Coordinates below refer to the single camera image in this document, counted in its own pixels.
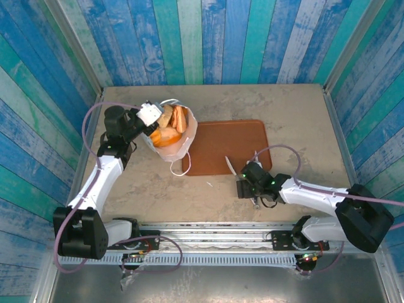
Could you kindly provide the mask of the white paper bag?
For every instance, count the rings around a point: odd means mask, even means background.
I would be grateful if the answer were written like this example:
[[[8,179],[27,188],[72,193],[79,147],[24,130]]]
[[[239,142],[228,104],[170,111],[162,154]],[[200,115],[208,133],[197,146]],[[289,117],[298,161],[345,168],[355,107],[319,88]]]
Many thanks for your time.
[[[180,105],[187,109],[187,116],[186,116],[187,128],[184,133],[181,133],[182,138],[177,143],[174,143],[173,145],[166,146],[163,148],[157,148],[157,147],[154,147],[151,139],[149,138],[150,135],[143,134],[141,137],[142,137],[143,141],[146,143],[146,145],[149,147],[149,149],[151,149],[153,152],[157,153],[158,156],[163,161],[168,162],[170,164],[174,164],[175,162],[184,159],[187,162],[187,167],[184,168],[184,171],[180,174],[177,174],[175,172],[172,173],[173,175],[175,175],[177,177],[182,177],[182,176],[186,175],[189,172],[190,168],[192,167],[189,149],[196,137],[198,122],[197,122],[192,110],[177,99],[172,98],[172,99],[164,100],[164,101],[159,102],[159,104],[162,107],[164,105],[171,105],[173,108],[176,105]]]

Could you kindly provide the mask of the brown plastic tray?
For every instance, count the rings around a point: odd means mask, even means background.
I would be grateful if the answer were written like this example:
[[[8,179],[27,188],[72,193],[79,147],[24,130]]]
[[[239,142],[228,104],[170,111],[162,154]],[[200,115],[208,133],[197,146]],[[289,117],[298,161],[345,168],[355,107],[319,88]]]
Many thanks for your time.
[[[209,121],[198,124],[189,154],[182,159],[182,170],[188,176],[225,175],[231,171],[226,158],[236,173],[260,152],[259,161],[265,170],[272,168],[268,138],[263,121],[257,119]]]

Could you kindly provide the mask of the aluminium frame post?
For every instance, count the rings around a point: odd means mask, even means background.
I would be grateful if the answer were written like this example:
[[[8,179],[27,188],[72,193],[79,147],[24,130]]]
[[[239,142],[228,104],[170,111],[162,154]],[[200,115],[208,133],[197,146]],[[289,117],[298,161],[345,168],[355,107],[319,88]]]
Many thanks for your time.
[[[101,95],[103,88],[100,86],[98,78],[85,54],[78,35],[73,30],[73,26],[62,8],[60,0],[45,0],[45,3],[66,38],[95,93]]]
[[[334,89],[338,79],[345,69],[345,66],[353,56],[384,2],[385,0],[369,0],[366,9],[360,14],[357,24],[353,28],[352,33],[348,36],[344,48],[340,52],[336,63],[324,82],[323,90],[325,94],[330,94],[332,89]]]

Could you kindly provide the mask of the pale braided fake bread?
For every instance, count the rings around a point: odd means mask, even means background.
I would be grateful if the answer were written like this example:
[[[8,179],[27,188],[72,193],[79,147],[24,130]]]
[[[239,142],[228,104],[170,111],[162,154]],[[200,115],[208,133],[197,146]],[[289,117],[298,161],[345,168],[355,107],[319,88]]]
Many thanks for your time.
[[[158,118],[158,125],[160,128],[166,128],[170,124],[173,115],[173,107],[171,105],[163,106],[163,114]]]

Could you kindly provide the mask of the long orange fake baguette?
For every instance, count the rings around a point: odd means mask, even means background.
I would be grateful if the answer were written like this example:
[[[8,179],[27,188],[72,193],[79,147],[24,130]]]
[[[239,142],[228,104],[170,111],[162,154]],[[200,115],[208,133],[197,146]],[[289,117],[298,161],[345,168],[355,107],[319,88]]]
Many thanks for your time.
[[[163,148],[177,143],[182,138],[182,134],[175,128],[167,126],[166,128],[157,128],[149,138],[154,147]]]

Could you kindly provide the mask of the clear plastic scrap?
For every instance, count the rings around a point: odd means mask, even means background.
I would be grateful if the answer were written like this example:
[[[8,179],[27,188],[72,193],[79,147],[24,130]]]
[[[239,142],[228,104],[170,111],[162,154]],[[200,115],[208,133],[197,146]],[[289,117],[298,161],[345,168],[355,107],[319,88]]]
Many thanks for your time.
[[[125,292],[128,288],[133,286],[139,275],[139,273],[132,271],[123,273],[120,280],[121,290]]]

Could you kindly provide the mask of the grey metal base panel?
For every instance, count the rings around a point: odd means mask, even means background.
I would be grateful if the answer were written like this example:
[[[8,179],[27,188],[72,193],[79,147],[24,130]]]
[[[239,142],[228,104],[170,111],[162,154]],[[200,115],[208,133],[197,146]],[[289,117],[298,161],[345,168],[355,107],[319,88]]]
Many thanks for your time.
[[[51,303],[387,303],[370,259],[345,256],[324,273],[302,276],[270,267],[185,266],[163,275],[140,274],[121,290],[115,266],[87,266],[60,275]]]

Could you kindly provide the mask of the aluminium mounting rail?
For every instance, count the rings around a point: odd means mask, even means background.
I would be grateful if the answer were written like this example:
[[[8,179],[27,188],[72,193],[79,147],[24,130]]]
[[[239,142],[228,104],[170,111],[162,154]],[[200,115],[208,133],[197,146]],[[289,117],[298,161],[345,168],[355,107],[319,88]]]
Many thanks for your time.
[[[160,222],[141,223],[140,231],[159,231],[185,253],[276,253],[275,231],[292,230],[293,222]]]

